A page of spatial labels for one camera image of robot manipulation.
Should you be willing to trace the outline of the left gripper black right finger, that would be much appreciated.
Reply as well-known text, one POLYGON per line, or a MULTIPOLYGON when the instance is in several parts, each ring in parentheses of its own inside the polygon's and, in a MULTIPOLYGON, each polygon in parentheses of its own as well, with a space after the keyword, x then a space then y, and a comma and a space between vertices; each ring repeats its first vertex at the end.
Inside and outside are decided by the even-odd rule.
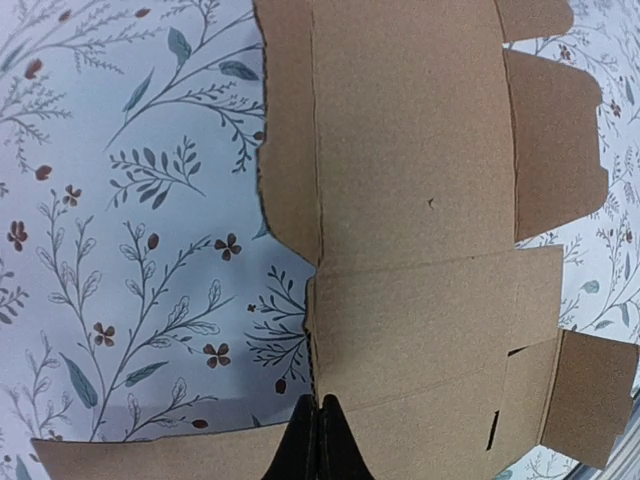
POLYGON ((373 480, 347 422, 339 399, 324 397, 318 419, 318 478, 373 480))

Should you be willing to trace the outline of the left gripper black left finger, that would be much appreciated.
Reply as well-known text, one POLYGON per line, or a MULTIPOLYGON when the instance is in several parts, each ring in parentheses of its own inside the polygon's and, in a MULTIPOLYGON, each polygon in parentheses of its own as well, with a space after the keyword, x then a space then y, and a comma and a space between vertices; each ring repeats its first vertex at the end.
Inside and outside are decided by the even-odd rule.
POLYGON ((301 395, 263 479, 315 479, 317 431, 317 403, 313 396, 301 395))

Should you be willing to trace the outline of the brown cardboard box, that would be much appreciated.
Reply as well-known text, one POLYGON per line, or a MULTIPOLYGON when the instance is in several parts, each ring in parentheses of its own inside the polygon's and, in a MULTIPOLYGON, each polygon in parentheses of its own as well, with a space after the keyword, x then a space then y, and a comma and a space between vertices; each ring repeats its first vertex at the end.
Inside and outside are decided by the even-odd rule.
MULTIPOLYGON (((636 345, 558 326, 563 250, 518 241, 605 201, 588 73, 510 51, 564 1, 259 1, 271 231, 307 287, 319 412, 374 479, 490 479, 536 445, 607 464, 636 345)), ((53 479, 263 479, 285 425, 38 440, 53 479)))

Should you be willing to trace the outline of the floral patterned table cloth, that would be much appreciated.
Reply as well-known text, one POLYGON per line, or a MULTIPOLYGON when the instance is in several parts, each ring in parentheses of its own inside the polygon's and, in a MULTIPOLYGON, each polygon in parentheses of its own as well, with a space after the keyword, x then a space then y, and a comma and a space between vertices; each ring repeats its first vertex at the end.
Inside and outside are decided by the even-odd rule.
POLYGON ((313 393, 257 2, 2 3, 3 478, 51 478, 38 440, 285 425, 313 393))

